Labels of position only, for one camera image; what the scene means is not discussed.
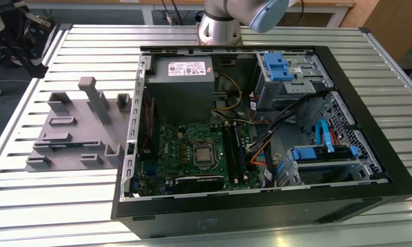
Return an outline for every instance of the yellow wire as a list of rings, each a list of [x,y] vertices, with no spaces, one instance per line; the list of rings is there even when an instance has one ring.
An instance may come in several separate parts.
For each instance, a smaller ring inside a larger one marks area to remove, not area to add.
[[[235,85],[235,87],[239,90],[240,97],[239,97],[239,100],[236,101],[235,105],[232,105],[229,107],[224,107],[224,108],[213,108],[212,111],[227,111],[227,110],[233,109],[235,107],[239,106],[241,99],[243,99],[243,92],[241,92],[241,89],[239,87],[239,84],[236,84],[235,80],[232,80],[232,78],[228,75],[225,75],[223,73],[220,73],[220,75],[224,76],[232,82],[232,84]]]

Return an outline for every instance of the sticker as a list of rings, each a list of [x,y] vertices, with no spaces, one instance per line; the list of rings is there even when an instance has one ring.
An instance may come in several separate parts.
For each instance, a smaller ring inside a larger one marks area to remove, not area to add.
[[[205,76],[207,65],[204,62],[185,62],[168,64],[168,76]]]
[[[251,108],[253,111],[256,111],[256,103],[255,103],[255,102],[251,102],[251,103],[249,103],[249,108]]]
[[[269,171],[268,171],[267,169],[264,170],[264,177],[265,177],[269,181],[272,181],[273,175],[272,175],[272,173],[269,173]]]
[[[289,68],[289,71],[292,72],[292,73],[301,73],[303,71],[301,71],[301,68]]]

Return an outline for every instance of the metal chassis frame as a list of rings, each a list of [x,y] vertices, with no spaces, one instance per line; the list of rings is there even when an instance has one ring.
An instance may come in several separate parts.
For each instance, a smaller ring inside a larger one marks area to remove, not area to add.
[[[371,206],[351,212],[345,217],[336,221],[343,221],[363,211],[369,210],[377,205],[387,202],[401,201],[412,196],[412,177],[393,151],[393,148],[376,124],[375,119],[355,91],[355,88],[340,68],[340,65],[328,49],[324,46],[169,46],[169,47],[141,47],[145,53],[143,56],[152,55],[157,52],[167,54],[173,50],[181,50],[181,55],[193,54],[195,49],[227,49],[235,50],[235,54],[244,50],[279,50],[279,49],[312,49],[319,56],[325,71],[336,84],[339,94],[347,104],[348,110],[355,118],[356,126],[352,128],[363,132],[365,140],[372,148],[376,159],[384,167],[385,174],[381,177],[389,177],[391,183],[345,186],[336,188],[312,188],[305,190],[280,190],[268,193],[251,193],[213,198],[179,198],[176,200],[151,200],[120,202],[120,179],[116,182],[116,192],[112,208],[112,218],[131,216],[153,216],[159,214],[171,214],[172,212],[187,213],[195,211],[221,210],[231,208],[247,208],[269,206],[279,204],[309,203],[319,201],[336,201],[348,199],[361,199],[364,202],[372,202]],[[119,176],[121,176],[123,167],[119,168]]]

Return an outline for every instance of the power cord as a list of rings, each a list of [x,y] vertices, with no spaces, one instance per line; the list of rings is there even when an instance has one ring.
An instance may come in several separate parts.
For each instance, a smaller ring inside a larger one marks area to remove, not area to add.
[[[179,17],[180,25],[184,25],[184,21],[181,19],[181,15],[180,15],[180,12],[179,12],[179,9],[177,9],[177,5],[176,5],[173,0],[171,0],[171,2],[172,2],[172,5],[173,5],[173,10],[176,11],[176,14],[177,14],[177,17]]]
[[[293,23],[285,25],[287,27],[291,27],[291,26],[297,27],[297,25],[299,25],[299,23],[300,23],[300,21],[301,21],[301,19],[303,19],[303,16],[304,16],[304,8],[305,8],[305,4],[304,4],[304,0],[301,0],[301,12],[300,12],[300,17],[297,18],[297,21],[296,21],[296,22],[293,22]]]

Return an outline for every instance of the blue plastic clip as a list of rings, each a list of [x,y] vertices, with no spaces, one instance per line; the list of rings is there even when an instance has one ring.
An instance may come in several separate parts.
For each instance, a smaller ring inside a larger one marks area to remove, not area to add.
[[[303,160],[311,160],[317,158],[313,148],[297,148],[297,153]]]
[[[280,164],[280,166],[279,166],[279,168],[277,168],[277,170],[276,170],[276,175],[280,174],[280,172],[281,172],[281,170],[284,169],[284,167],[285,167],[285,163],[284,163],[284,161],[283,161],[281,164]]]
[[[300,157],[300,153],[297,152],[297,150],[296,149],[292,149],[291,150],[291,155],[293,156],[293,160],[300,160],[301,159],[301,157]]]
[[[272,81],[292,81],[295,79],[295,75],[288,72],[288,62],[280,53],[265,53],[264,65]]]
[[[355,158],[357,158],[359,157],[357,147],[356,146],[349,146],[349,150],[351,150],[351,153],[355,156]]]
[[[323,134],[324,134],[324,144],[328,148],[328,152],[333,152],[335,148],[331,143],[331,135],[329,135],[329,130],[328,130],[328,123],[324,119],[320,119],[316,123],[316,145],[323,144],[321,140],[321,129],[323,129]]]

